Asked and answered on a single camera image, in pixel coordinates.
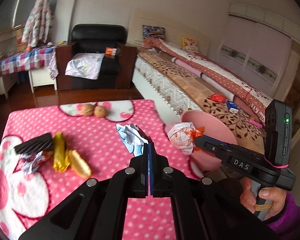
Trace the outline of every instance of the headboard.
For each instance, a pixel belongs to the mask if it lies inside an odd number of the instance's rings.
[[[167,41],[180,47],[182,46],[181,38],[197,40],[200,53],[203,55],[207,55],[208,53],[210,39],[204,34],[165,16],[141,9],[135,9],[132,13],[128,30],[128,43],[139,46],[143,45],[143,25],[165,28]]]

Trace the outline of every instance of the orange box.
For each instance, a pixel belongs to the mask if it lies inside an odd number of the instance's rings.
[[[117,53],[117,49],[115,48],[106,48],[106,55],[115,56]]]

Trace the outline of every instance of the wooden floor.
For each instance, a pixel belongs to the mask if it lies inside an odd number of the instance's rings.
[[[143,99],[135,87],[129,89],[54,91],[51,85],[38,87],[32,94],[30,84],[23,82],[10,89],[8,99],[4,95],[0,96],[0,141],[8,116],[13,111],[73,103],[133,99]]]

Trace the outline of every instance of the checkered cloth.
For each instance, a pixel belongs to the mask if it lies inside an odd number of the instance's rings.
[[[17,53],[0,61],[0,77],[15,72],[48,67],[54,48],[37,48],[31,52]]]

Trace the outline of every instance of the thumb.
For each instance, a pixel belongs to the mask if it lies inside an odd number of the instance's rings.
[[[272,200],[273,205],[268,211],[268,215],[265,219],[273,217],[280,213],[284,207],[287,192],[278,187],[265,187],[259,191],[259,197],[266,200]]]

